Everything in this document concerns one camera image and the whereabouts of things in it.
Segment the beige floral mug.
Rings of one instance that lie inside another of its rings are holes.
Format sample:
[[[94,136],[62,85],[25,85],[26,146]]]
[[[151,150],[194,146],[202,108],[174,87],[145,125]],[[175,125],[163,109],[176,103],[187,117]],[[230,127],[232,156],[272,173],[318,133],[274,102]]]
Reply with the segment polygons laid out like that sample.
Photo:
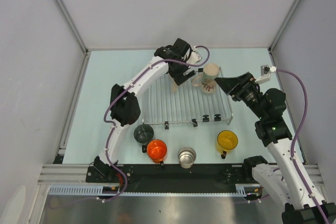
[[[193,87],[199,87],[202,92],[211,94],[216,91],[215,79],[219,77],[220,68],[214,63],[206,64],[203,68],[203,72],[195,77],[191,85]]]

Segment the yellow mug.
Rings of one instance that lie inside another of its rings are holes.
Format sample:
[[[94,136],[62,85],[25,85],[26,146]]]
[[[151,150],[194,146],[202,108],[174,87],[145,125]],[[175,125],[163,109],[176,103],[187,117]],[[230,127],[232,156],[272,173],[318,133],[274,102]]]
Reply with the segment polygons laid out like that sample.
[[[215,148],[220,153],[221,159],[225,159],[227,154],[238,145],[237,135],[229,130],[221,131],[216,138]]]

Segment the plain beige mug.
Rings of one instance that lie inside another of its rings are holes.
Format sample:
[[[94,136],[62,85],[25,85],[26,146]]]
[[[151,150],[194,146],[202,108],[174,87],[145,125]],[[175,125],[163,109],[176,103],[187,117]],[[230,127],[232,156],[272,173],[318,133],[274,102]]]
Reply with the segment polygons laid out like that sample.
[[[171,92],[176,93],[178,88],[179,88],[178,85],[174,81],[172,81],[171,82]]]

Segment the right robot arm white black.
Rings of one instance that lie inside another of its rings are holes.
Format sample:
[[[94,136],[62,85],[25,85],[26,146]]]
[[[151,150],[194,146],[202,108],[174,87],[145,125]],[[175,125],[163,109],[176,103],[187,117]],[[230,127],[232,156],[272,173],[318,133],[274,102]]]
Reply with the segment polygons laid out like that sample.
[[[258,117],[255,131],[276,161],[282,174],[278,177],[262,156],[244,159],[242,176],[249,183],[257,181],[282,207],[283,223],[333,223],[335,203],[327,202],[310,179],[295,152],[295,141],[282,117],[286,95],[276,88],[260,91],[250,72],[235,78],[216,78],[217,85],[234,101],[243,101]]]

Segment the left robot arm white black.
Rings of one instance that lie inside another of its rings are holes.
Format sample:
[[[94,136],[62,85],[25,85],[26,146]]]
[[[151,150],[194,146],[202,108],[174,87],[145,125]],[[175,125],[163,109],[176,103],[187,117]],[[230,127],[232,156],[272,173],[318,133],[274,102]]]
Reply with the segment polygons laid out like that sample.
[[[111,88],[110,105],[103,117],[104,122],[111,124],[111,131],[102,153],[93,161],[93,167],[103,181],[110,182],[115,178],[122,135],[141,114],[138,98],[166,73],[176,85],[185,83],[196,74],[190,67],[196,67],[201,60],[195,47],[178,38],[173,45],[158,48],[150,62],[129,82]]]

